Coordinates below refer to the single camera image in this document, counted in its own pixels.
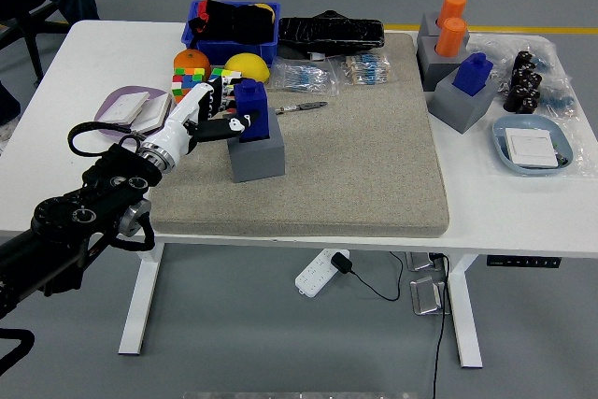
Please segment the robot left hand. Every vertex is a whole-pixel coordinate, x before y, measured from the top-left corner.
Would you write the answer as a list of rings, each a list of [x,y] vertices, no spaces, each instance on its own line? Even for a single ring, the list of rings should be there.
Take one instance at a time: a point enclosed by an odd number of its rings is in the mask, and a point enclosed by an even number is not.
[[[261,116],[259,110],[251,110],[227,118],[203,120],[205,112],[211,112],[220,100],[220,81],[196,84],[166,118],[164,127],[142,142],[137,154],[145,158],[152,154],[166,165],[165,170],[170,170],[197,143],[237,137]]]

